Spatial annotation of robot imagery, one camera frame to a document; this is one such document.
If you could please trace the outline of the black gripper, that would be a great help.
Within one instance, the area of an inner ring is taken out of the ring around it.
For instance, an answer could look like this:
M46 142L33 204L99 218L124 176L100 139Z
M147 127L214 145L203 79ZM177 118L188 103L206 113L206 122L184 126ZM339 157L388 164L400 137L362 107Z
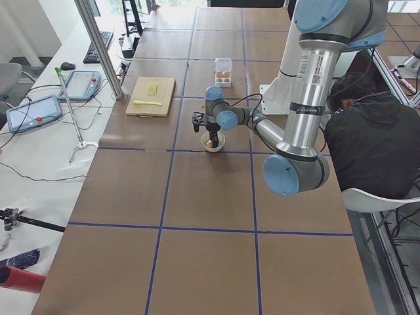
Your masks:
M220 126L217 123L207 123L206 129L209 131L209 140L211 140L213 143L212 148L217 148L219 146L219 138L217 132L220 130Z

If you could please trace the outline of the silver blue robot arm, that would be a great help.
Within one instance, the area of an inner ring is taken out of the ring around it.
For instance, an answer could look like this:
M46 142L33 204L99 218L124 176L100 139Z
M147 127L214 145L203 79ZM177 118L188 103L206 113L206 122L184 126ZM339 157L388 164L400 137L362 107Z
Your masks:
M314 145L335 66L341 53L372 49L384 41L387 10L387 1L297 1L288 38L300 48L285 129L255 108L229 105L220 87L206 90L205 113L192 116L194 129L205 126L217 146L220 129L249 127L275 152L264 162L263 176L276 194L322 186L329 165Z

